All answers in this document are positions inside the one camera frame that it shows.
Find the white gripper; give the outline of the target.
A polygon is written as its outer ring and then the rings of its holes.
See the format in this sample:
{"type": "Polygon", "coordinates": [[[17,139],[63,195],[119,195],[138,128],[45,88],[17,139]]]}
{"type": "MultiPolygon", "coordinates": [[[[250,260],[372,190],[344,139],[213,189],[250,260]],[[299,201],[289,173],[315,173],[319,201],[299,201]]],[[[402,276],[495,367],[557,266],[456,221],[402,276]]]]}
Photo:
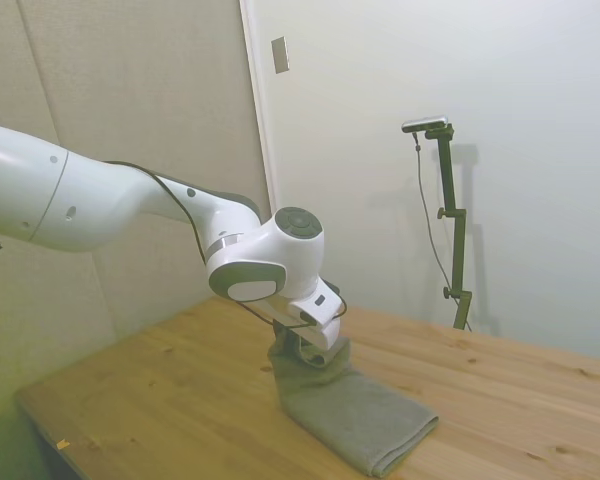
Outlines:
{"type": "Polygon", "coordinates": [[[301,298],[276,295],[271,299],[272,317],[319,350],[329,350],[339,337],[345,302],[339,289],[319,278],[316,288],[301,298]]]}

